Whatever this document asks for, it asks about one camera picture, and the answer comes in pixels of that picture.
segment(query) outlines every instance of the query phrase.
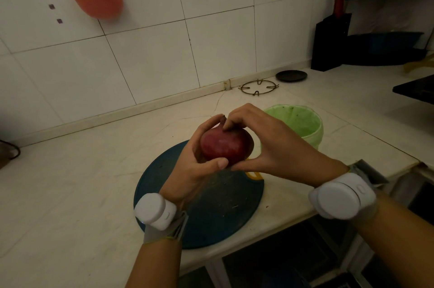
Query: pomegranate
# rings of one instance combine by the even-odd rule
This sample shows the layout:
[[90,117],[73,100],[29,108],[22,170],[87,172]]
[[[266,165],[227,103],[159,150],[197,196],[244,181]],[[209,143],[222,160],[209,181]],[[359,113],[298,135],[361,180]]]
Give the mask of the pomegranate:
[[206,160],[215,158],[226,158],[228,166],[236,164],[247,157],[253,151],[253,138],[242,129],[234,127],[231,130],[223,131],[226,117],[220,124],[204,133],[200,139],[200,149]]

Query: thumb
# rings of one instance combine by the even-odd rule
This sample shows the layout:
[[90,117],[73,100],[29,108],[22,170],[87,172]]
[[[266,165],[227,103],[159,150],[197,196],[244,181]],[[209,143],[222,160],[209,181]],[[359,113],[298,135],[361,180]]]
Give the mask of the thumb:
[[198,175],[207,176],[226,168],[229,161],[226,158],[216,158],[198,166]]
[[254,159],[240,161],[231,167],[231,170],[242,170],[244,172],[263,172],[263,159],[259,156]]

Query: white wrist tracker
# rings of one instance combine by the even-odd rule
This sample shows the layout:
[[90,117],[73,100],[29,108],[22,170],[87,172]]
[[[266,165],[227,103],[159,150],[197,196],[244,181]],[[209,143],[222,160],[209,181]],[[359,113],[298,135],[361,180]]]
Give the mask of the white wrist tracker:
[[158,193],[146,193],[136,204],[134,214],[143,224],[164,231],[175,217],[176,206]]
[[363,178],[347,172],[312,190],[309,200],[324,218],[350,220],[369,208],[375,211],[377,195]]

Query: fingernail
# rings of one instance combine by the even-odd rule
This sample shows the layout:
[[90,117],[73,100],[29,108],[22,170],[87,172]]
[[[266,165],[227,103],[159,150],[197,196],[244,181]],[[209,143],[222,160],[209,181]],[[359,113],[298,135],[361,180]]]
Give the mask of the fingernail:
[[218,167],[219,167],[220,169],[224,169],[224,168],[226,168],[226,166],[227,166],[228,163],[229,163],[229,160],[226,159],[226,158],[220,158],[220,159],[217,161]]

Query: wall baseboard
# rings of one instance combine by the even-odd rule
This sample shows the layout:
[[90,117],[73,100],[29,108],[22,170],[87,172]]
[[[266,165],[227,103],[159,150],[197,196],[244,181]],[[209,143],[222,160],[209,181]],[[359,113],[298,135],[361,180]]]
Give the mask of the wall baseboard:
[[[310,67],[310,60],[304,60],[301,62],[280,66],[271,70],[255,72],[242,77],[232,78],[229,80],[229,82],[231,88],[234,88],[249,81],[272,77],[279,71],[298,70],[306,67]],[[60,137],[63,135],[68,135],[73,132],[77,132],[77,131],[93,128],[96,126],[101,126],[113,121],[125,119],[130,116],[135,116],[152,110],[160,109],[162,107],[185,102],[187,100],[199,98],[205,95],[210,95],[212,93],[218,93],[219,91],[223,91],[225,89],[226,90],[228,89],[227,81],[225,82],[222,81],[209,86],[188,90],[183,93],[151,100],[146,103],[133,105],[130,107],[126,107],[124,109],[103,113],[97,116],[92,116],[90,118],[74,121],[71,123],[66,123],[61,126],[56,126],[38,132],[33,132],[31,134],[27,134],[22,137],[16,138],[15,140],[12,140],[11,143],[18,145],[19,147],[24,147],[27,145],[43,142],[48,139]]]

